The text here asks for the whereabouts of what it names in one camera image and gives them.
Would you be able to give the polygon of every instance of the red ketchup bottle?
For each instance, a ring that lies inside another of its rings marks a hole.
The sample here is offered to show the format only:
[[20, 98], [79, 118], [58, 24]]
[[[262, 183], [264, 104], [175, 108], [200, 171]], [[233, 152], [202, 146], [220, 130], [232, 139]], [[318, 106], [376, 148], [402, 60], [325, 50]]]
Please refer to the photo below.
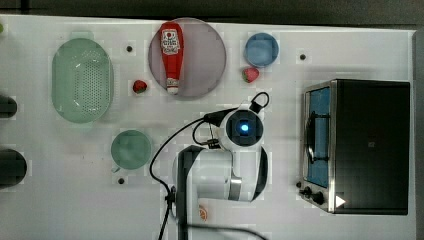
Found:
[[183, 63], [184, 38], [180, 25], [166, 22], [159, 29], [162, 61], [166, 71], [168, 93], [178, 94], [181, 65]]

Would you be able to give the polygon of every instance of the green colander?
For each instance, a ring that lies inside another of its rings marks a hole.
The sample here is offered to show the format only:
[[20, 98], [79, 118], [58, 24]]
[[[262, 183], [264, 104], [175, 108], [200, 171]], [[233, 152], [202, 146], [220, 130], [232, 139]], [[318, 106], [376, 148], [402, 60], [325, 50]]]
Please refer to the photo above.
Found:
[[52, 100], [56, 111], [73, 123], [100, 118], [113, 98], [113, 67], [107, 53], [86, 38], [63, 44], [53, 58]]

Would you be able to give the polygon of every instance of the white tabletop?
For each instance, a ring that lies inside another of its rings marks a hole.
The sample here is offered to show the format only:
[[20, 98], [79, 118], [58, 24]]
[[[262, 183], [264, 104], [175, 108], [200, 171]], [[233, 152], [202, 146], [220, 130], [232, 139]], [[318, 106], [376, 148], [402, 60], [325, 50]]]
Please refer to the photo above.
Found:
[[[185, 123], [237, 106], [260, 91], [271, 95], [264, 123], [268, 185], [252, 203], [202, 200], [210, 223], [250, 227], [270, 240], [415, 239], [413, 144], [407, 216], [330, 215], [301, 200], [294, 186], [300, 177], [303, 89], [334, 78], [412, 83], [413, 31], [211, 24], [226, 46], [226, 70], [208, 95], [183, 101], [169, 96], [148, 67], [148, 46], [160, 21], [0, 15], [0, 23], [5, 26], [0, 34], [0, 93], [15, 98], [19, 107], [13, 119], [0, 121], [0, 145], [21, 152], [30, 165], [22, 184], [0, 192], [1, 239], [157, 239], [165, 210], [163, 189], [147, 166], [110, 171], [114, 136], [141, 129], [158, 149]], [[72, 31], [93, 32], [114, 66], [113, 104], [88, 125], [60, 117], [51, 100], [52, 59]], [[257, 32], [272, 34], [280, 54], [258, 80], [247, 84], [240, 77], [247, 66], [242, 51]], [[125, 51], [128, 44], [132, 53]], [[299, 60], [302, 53], [305, 61]], [[136, 79], [149, 85], [138, 97], [131, 92]], [[189, 130], [178, 136], [161, 153], [155, 172], [172, 183], [173, 159], [192, 143]], [[117, 184], [120, 176], [126, 184]], [[164, 239], [176, 239], [172, 220]]]

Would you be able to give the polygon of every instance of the oven window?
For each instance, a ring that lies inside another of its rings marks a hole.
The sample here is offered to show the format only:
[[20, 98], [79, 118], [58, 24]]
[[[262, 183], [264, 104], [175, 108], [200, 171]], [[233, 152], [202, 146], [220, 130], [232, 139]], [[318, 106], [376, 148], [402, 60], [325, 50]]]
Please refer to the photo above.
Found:
[[309, 117], [315, 125], [314, 148], [308, 161], [307, 181], [328, 187], [328, 142], [329, 142], [329, 114], [330, 114], [330, 88], [322, 88], [310, 92]]

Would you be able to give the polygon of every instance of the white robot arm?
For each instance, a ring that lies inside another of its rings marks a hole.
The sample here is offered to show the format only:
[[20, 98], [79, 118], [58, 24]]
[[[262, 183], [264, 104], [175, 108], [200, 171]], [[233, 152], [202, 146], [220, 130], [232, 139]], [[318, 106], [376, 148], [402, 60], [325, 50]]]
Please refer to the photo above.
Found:
[[261, 106], [255, 99], [238, 108], [204, 116], [204, 122], [218, 127], [220, 149], [190, 146], [175, 159], [173, 177], [179, 240], [223, 239], [216, 232], [200, 233], [184, 228], [202, 223], [199, 198], [251, 202], [265, 188], [268, 159], [262, 143], [263, 108], [267, 104]]

